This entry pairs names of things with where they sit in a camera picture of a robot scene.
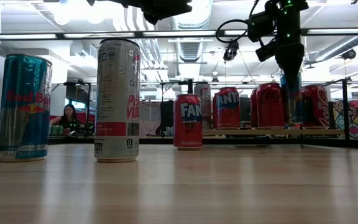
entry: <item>black hair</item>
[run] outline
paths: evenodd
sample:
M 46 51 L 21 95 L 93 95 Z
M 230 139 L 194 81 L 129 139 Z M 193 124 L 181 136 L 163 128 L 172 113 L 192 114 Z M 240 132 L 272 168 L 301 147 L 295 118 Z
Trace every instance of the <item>black hair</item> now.
M 63 109 L 63 116 L 62 116 L 62 119 L 60 120 L 60 123 L 62 123 L 62 124 L 68 122 L 68 118 L 67 118 L 67 115 L 66 115 L 66 112 L 65 112 L 67 106 L 70 107 L 73 110 L 71 120 L 72 121 L 77 120 L 77 113 L 75 112 L 75 107 L 72 104 L 67 104 L 65 106 L 65 108 Z

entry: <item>woman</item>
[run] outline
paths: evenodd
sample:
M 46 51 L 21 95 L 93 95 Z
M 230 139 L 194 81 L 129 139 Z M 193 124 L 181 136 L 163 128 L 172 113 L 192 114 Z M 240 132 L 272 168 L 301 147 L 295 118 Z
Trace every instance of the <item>woman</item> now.
M 50 125 L 61 125 L 64 129 L 70 128 L 71 131 L 76 130 L 78 127 L 77 114 L 75 113 L 75 108 L 71 104 L 67 104 L 64 109 L 63 116 L 59 116 L 51 120 Z

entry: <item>white can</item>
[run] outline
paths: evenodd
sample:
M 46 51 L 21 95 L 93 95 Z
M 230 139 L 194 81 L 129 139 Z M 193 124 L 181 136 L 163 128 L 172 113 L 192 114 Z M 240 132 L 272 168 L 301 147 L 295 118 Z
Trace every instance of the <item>white can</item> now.
M 203 130 L 211 129 L 211 86 L 207 83 L 199 83 L 194 87 L 194 94 L 201 99 L 203 107 Z
M 98 54 L 94 156 L 98 162 L 139 155 L 140 50 L 130 40 L 106 39 Z

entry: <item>desk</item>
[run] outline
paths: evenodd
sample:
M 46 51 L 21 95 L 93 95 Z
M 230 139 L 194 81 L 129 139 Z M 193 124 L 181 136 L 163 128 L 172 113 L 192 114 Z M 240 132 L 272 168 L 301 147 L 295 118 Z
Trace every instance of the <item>desk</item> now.
M 0 223 L 358 223 L 358 150 L 276 145 L 95 162 L 92 144 L 0 163 Z

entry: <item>aluminum can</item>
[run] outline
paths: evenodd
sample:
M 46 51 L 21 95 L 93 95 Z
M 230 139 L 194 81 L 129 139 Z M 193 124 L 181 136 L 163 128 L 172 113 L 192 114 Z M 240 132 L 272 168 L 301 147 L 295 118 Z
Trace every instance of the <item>aluminum can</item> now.
M 282 90 L 278 83 L 259 85 L 257 90 L 258 125 L 260 129 L 284 128 Z
M 213 128 L 216 129 L 218 126 L 218 107 L 216 106 L 216 99 L 218 94 L 215 93 L 212 99 L 212 119 L 213 119 Z
M 180 94 L 173 105 L 173 146 L 199 149 L 203 146 L 201 99 L 196 94 Z
M 329 110 L 327 91 L 322 85 L 308 85 L 302 90 L 305 101 L 304 129 L 328 129 Z
M 258 125 L 258 104 L 256 99 L 256 89 L 251 93 L 251 127 L 257 129 Z
M 52 63 L 23 54 L 6 56 L 0 114 L 0 161 L 47 155 Z
M 211 86 L 209 84 L 196 84 L 194 94 L 201 99 L 203 107 L 203 130 L 211 129 Z
M 240 128 L 240 96 L 237 88 L 221 88 L 216 97 L 218 123 L 216 129 Z
M 302 79 L 298 73 L 296 80 L 291 85 L 285 75 L 280 78 L 283 91 L 285 122 L 289 124 L 303 123 L 305 107 L 302 100 Z
M 130 40 L 102 40 L 94 156 L 98 162 L 134 161 L 139 155 L 140 50 Z

